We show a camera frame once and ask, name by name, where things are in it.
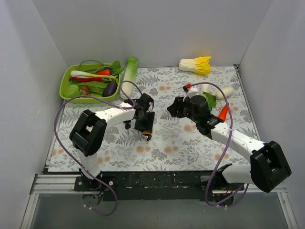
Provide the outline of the yellow padlock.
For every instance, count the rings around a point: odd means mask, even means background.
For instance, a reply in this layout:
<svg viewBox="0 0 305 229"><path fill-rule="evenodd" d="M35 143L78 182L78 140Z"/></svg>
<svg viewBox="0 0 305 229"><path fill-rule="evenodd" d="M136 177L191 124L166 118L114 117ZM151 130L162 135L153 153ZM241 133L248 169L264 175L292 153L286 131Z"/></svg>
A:
<svg viewBox="0 0 305 229"><path fill-rule="evenodd" d="M142 138L146 141L150 141L152 138L152 130L145 130L142 132Z"/></svg>

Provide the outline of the orange padlock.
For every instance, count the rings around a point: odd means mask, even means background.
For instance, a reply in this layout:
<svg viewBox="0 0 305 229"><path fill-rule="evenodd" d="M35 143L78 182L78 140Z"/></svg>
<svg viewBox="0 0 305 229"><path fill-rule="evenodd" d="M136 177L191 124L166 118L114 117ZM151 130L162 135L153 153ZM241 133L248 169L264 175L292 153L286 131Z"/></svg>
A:
<svg viewBox="0 0 305 229"><path fill-rule="evenodd" d="M128 130L131 128L131 120L128 120L128 121L124 121L125 123L125 129Z"/></svg>

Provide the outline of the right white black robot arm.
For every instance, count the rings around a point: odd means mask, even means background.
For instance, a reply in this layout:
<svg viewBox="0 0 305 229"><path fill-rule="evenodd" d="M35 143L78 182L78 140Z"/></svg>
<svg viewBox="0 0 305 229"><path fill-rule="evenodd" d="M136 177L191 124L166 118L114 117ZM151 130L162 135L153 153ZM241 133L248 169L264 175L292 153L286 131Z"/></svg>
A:
<svg viewBox="0 0 305 229"><path fill-rule="evenodd" d="M218 169L215 182L220 189L228 189L233 183L244 183L269 193L291 176L291 168L277 142L265 143L231 130L225 121L211 114L203 96L176 97L167 110L172 117L189 118L202 135L228 143L230 149L249 162L248 165L228 165Z"/></svg>

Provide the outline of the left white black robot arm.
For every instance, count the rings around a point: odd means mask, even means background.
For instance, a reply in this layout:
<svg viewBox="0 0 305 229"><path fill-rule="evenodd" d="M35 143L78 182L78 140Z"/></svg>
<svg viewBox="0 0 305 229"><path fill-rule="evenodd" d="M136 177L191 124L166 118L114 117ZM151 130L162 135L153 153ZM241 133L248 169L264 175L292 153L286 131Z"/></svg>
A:
<svg viewBox="0 0 305 229"><path fill-rule="evenodd" d="M96 191L101 187L101 173L97 152L102 145L106 130L125 123L130 128L130 122L135 120L134 129L142 133L142 138L149 141L153 133L155 112L154 100L143 93L138 99L125 100L104 111L92 112L85 110L79 117L70 133L70 140L78 150L81 169L80 173L89 190Z"/></svg>

